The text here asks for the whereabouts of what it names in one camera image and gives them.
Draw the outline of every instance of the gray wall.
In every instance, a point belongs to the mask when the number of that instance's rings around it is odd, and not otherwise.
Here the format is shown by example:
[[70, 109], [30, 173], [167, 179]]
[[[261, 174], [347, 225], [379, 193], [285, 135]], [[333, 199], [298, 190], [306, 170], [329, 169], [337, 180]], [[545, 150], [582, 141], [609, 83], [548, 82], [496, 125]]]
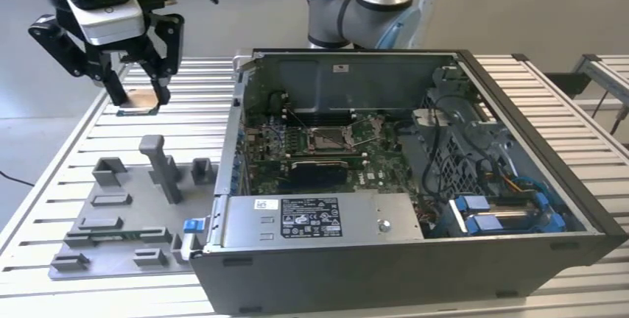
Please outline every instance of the gray wall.
[[436, 0], [425, 47], [525, 53], [545, 70], [628, 54], [629, 0]]

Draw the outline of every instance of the floor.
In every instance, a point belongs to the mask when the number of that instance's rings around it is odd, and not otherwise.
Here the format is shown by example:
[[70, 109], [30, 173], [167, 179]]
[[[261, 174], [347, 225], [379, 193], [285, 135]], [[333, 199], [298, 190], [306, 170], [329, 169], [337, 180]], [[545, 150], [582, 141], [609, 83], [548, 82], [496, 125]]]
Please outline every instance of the floor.
[[[79, 120], [80, 116], [0, 119], [0, 171], [35, 183]], [[30, 191], [30, 186], [0, 177], [0, 229]]]

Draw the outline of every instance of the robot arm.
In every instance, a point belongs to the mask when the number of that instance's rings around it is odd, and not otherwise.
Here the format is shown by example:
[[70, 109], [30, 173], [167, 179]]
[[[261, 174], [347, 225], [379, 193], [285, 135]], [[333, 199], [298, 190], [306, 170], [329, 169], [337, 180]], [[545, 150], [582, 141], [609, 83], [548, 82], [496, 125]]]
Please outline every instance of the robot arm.
[[[184, 18], [156, 15], [174, 0], [50, 0], [55, 15], [44, 15], [28, 32], [67, 72], [88, 75], [103, 86], [112, 103], [124, 113], [156, 113], [170, 100], [167, 85], [182, 59]], [[155, 50], [148, 28], [166, 43], [166, 56]], [[70, 34], [84, 42], [84, 50]], [[155, 93], [130, 91], [122, 87], [112, 71], [111, 53], [123, 52], [126, 63], [139, 63], [151, 78]]]

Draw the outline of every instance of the aluminum extrusion table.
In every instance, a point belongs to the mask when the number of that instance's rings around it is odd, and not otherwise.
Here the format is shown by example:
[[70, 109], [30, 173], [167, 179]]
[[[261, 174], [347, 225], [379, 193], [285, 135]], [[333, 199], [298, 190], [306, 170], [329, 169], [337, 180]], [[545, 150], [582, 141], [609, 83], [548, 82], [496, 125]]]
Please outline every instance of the aluminum extrusion table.
[[[524, 115], [629, 231], [629, 153], [528, 61], [477, 56]], [[151, 88], [127, 67], [124, 83]], [[218, 161], [233, 93], [229, 58], [186, 59], [158, 116], [118, 118], [102, 93], [0, 234], [0, 315], [11, 317], [219, 317], [192, 273], [51, 281], [62, 247], [91, 190], [91, 167], [118, 156], [128, 165], [144, 134], [166, 136], [180, 163]], [[377, 308], [282, 317], [605, 317], [629, 314], [629, 243], [596, 265], [562, 271], [526, 299]]]

